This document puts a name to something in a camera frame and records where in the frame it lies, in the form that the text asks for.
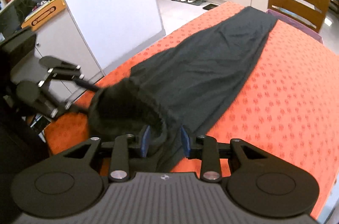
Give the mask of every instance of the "white tile floor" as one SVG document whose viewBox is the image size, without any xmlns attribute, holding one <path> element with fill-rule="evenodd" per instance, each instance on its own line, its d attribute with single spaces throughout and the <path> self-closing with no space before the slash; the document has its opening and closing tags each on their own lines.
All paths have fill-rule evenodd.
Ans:
<svg viewBox="0 0 339 224">
<path fill-rule="evenodd" d="M 207 12 L 203 7 L 208 4 L 206 2 L 201 6 L 195 6 L 171 0 L 158 0 L 166 35 Z M 329 11 L 327 17 L 332 25 L 323 24 L 320 35 L 323 37 L 324 45 L 339 55 L 339 15 Z"/>
</svg>

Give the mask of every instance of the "ridged surface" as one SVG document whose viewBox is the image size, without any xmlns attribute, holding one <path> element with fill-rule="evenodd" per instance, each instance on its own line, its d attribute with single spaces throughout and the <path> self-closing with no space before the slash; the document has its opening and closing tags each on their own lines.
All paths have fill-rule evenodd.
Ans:
<svg viewBox="0 0 339 224">
<path fill-rule="evenodd" d="M 137 173 L 111 184 L 103 198 L 87 211 L 69 218 L 38 219 L 22 214 L 15 224 L 315 224 L 304 215 L 267 220 L 236 207 L 219 185 L 204 183 L 194 173 Z"/>
</svg>

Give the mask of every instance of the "black cloth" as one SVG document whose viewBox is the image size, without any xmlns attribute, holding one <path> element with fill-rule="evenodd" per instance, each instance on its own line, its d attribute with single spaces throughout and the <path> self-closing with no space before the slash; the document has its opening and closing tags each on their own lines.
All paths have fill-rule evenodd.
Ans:
<svg viewBox="0 0 339 224">
<path fill-rule="evenodd" d="M 277 19 L 252 7 L 188 37 L 131 69 L 129 78 L 96 93 L 92 135 L 114 139 L 152 127 L 155 170 L 182 158 L 180 127 L 206 134 L 231 105 L 254 69 Z"/>
</svg>

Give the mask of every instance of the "metal bolt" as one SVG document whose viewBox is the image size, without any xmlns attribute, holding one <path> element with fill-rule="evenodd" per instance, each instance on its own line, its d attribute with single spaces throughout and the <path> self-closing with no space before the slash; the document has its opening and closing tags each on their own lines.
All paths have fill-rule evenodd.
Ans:
<svg viewBox="0 0 339 224">
<path fill-rule="evenodd" d="M 68 102 L 68 103 L 66 104 L 66 106 L 65 106 L 65 109 L 66 109 L 66 110 L 69 109 L 69 108 L 71 107 L 71 105 L 72 105 L 72 102 Z"/>
<path fill-rule="evenodd" d="M 207 180 L 217 180 L 220 177 L 220 174 L 215 171 L 207 171 L 203 174 L 203 176 Z"/>
<path fill-rule="evenodd" d="M 123 170 L 115 170 L 111 172 L 111 177 L 114 179 L 124 179 L 127 177 L 127 173 Z"/>
<path fill-rule="evenodd" d="M 55 109 L 53 109 L 53 111 L 52 111 L 52 113 L 50 114 L 50 116 L 51 116 L 52 118 L 54 118 L 54 117 L 56 116 L 57 113 L 58 113 L 58 110 L 55 108 Z"/>
</svg>

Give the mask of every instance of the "cardboard box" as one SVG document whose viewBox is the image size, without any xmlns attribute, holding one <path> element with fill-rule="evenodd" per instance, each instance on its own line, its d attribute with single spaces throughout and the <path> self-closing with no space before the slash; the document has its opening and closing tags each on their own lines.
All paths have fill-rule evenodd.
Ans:
<svg viewBox="0 0 339 224">
<path fill-rule="evenodd" d="M 21 28 L 31 26 L 32 31 L 36 31 L 65 8 L 66 4 L 63 0 L 52 0 L 47 2 L 38 8 L 31 16 L 25 19 L 24 23 L 21 25 Z"/>
</svg>

